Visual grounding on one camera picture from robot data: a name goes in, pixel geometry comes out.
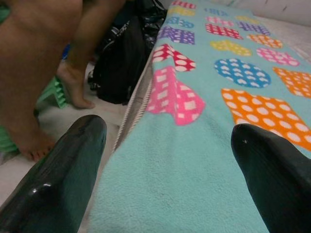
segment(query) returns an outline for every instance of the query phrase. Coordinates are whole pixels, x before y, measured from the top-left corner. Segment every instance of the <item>floor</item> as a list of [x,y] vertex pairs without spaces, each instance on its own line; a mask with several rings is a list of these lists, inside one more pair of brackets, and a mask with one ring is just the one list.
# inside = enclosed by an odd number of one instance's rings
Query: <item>floor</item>
[[[92,65],[89,65],[86,74],[88,74],[88,71],[91,69]],[[86,98],[92,100],[96,104],[94,109],[78,110],[71,105],[68,105],[64,109],[59,109],[51,98],[38,107],[40,111],[40,125],[43,130],[57,140],[78,118],[90,114],[99,115],[107,124],[107,142],[101,168],[99,169],[102,171],[106,161],[111,155],[119,127],[126,111],[126,106],[114,105],[102,101],[98,99],[95,93],[91,92],[89,88],[85,89]],[[24,175],[34,165],[34,162],[28,161],[21,155],[12,154],[9,158],[6,156],[5,160],[6,162],[0,165],[0,206],[9,197]]]

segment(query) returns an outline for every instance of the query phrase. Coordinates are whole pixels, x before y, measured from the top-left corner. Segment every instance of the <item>fleece blanket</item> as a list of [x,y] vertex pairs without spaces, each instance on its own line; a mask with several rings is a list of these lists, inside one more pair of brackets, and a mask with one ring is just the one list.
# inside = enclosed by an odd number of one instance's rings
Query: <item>fleece blanket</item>
[[140,123],[106,166],[90,233],[264,233],[234,159],[251,123],[311,158],[310,65],[251,12],[174,1],[153,53]]

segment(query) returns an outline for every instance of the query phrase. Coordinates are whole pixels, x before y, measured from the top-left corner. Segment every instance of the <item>bed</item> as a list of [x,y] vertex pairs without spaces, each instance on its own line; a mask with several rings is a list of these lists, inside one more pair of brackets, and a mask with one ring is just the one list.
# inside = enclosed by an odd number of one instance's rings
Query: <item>bed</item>
[[268,232],[230,136],[235,124],[251,123],[311,158],[309,36],[308,27],[249,11],[174,2],[97,187],[88,232]]

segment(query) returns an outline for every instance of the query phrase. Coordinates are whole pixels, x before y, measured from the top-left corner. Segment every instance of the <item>black backpack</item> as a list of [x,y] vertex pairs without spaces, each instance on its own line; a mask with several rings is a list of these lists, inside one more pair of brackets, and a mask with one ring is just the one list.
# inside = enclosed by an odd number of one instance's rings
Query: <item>black backpack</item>
[[114,104],[128,103],[165,19],[166,11],[162,11],[156,17],[150,16],[151,11],[140,11],[105,46],[88,79],[100,99]]

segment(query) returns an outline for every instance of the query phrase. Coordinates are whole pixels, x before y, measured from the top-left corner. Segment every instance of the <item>foot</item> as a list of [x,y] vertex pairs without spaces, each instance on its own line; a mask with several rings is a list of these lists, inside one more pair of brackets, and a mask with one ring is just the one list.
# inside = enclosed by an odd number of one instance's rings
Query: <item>foot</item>
[[54,141],[40,130],[34,116],[23,120],[1,121],[21,154],[30,160],[39,161],[54,147]]
[[92,109],[95,104],[84,99],[84,75],[84,71],[74,69],[66,62],[62,62],[57,70],[57,76],[68,90],[72,104],[77,108]]

